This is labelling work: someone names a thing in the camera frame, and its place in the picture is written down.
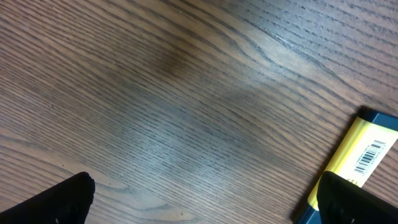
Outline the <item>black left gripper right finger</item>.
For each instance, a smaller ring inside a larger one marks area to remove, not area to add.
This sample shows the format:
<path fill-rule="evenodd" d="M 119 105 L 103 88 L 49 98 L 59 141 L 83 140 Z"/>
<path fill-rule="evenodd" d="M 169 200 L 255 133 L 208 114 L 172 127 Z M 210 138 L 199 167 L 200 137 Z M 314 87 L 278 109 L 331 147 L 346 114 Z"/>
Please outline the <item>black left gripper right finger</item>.
<path fill-rule="evenodd" d="M 323 224 L 397 224 L 397 207 L 330 171 L 319 181 L 317 201 Z"/>

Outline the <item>yellow glue stick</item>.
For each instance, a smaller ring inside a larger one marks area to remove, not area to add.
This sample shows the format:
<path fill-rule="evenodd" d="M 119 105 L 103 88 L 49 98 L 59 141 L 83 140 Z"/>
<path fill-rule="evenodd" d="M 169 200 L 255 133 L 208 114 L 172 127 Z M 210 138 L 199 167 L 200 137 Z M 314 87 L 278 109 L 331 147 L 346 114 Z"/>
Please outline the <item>yellow glue stick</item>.
<path fill-rule="evenodd" d="M 361 108 L 324 172 L 333 172 L 362 188 L 396 141 L 397 117 Z M 297 223 L 322 223 L 317 201 L 320 179 L 310 192 Z"/>

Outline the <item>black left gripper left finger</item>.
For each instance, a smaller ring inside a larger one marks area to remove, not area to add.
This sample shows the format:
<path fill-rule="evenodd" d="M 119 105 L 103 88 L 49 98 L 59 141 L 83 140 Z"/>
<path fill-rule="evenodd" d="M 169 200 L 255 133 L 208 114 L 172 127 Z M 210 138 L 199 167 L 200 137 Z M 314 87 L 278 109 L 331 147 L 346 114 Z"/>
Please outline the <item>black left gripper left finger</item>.
<path fill-rule="evenodd" d="M 80 172 L 1 212 L 1 223 L 84 224 L 94 193 L 95 181 Z"/>

